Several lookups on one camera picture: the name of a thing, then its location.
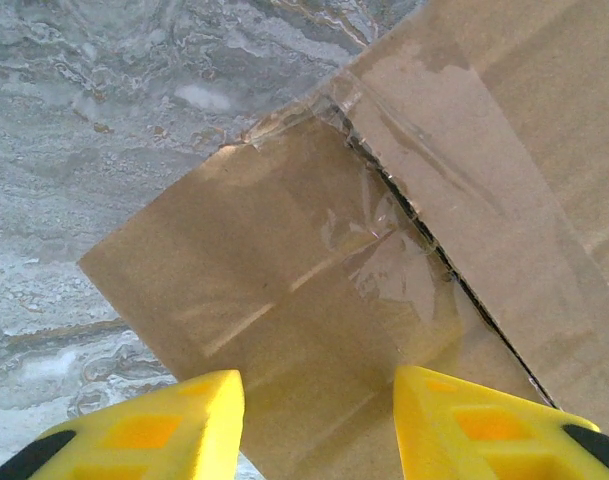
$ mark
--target brown cardboard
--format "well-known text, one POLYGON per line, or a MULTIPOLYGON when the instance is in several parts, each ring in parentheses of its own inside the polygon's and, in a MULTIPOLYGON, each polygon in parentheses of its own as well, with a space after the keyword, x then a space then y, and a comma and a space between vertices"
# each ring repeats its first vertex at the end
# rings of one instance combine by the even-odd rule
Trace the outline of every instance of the brown cardboard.
POLYGON ((433 0, 321 94, 344 123, 270 116, 82 259, 116 310, 179 379, 242 370, 269 480, 401 478, 401 363, 538 399, 476 308, 609 433, 609 1, 433 0))
POLYGON ((402 363, 539 399, 377 173, 315 117, 222 149, 82 267, 179 379, 241 369, 242 450, 270 480, 401 478, 402 363))
POLYGON ((609 431, 609 1, 431 7, 329 92, 553 400, 609 431))

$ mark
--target yellow plastic object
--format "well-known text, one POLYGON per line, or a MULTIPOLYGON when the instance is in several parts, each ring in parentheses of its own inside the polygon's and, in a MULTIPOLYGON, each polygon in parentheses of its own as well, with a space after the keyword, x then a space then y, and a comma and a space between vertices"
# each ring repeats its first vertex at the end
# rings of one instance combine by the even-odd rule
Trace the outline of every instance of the yellow plastic object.
POLYGON ((239 372, 215 372, 45 432, 75 436, 31 480, 232 480, 242 434, 239 372))
POLYGON ((563 430, 580 417, 442 375, 400 367, 394 417, 407 480, 606 480, 563 430))

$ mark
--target marble surface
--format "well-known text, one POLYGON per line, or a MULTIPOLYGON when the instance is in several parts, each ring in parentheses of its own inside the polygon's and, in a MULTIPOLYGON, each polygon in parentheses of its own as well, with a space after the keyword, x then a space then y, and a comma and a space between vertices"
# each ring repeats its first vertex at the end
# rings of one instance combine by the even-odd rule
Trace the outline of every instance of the marble surface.
POLYGON ((0 464, 174 381, 76 260, 417 3, 0 0, 0 464))

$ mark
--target cardboard seam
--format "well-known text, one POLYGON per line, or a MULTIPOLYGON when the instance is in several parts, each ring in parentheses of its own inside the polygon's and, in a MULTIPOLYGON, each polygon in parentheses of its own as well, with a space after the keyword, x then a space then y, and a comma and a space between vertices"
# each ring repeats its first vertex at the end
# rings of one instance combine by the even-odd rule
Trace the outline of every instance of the cardboard seam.
POLYGON ((393 177, 386 171, 382 166, 377 157, 373 154, 368 143, 359 135, 351 120, 344 114, 342 109, 333 102, 332 99, 327 97, 329 101, 329 108, 332 110, 334 116, 340 119, 341 131, 346 135, 346 145, 355 151, 360 157, 362 157, 368 164, 372 165, 377 172, 378 176, 385 183, 387 188, 392 192, 393 196, 399 203, 400 207, 409 218, 411 223, 419 230, 420 234, 425 238, 431 248, 435 251, 438 258, 445 265, 448 273, 455 279, 455 281, 462 287, 462 290, 466 296, 471 300, 473 306, 478 311, 484 322, 500 337, 502 342, 506 345, 509 351, 517 359, 520 366, 525 370, 529 376, 531 384, 538 391, 539 395, 544 401, 554 408, 559 408, 551 395, 548 393, 544 385, 535 376, 531 368, 526 364, 517 349, 513 346, 508 336, 502 331, 499 324, 493 319, 493 316, 486 308, 482 300, 475 294, 471 286, 468 284, 466 279, 457 270, 453 262, 450 260, 448 254, 444 250, 444 247, 439 243, 439 240, 433 235, 428 226, 420 219, 419 213, 415 207, 411 204, 409 199, 401 192, 398 186, 393 181, 393 177))

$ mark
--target black rubber pad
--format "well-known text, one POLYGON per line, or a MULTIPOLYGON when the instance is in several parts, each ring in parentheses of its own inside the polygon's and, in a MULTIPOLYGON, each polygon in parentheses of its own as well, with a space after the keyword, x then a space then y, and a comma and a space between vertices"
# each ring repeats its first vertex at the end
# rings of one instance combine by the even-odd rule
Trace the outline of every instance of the black rubber pad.
POLYGON ((28 480, 75 436, 63 430, 29 443, 0 467, 0 480, 28 480))
POLYGON ((609 469, 609 436, 579 425, 564 425, 564 431, 609 469))

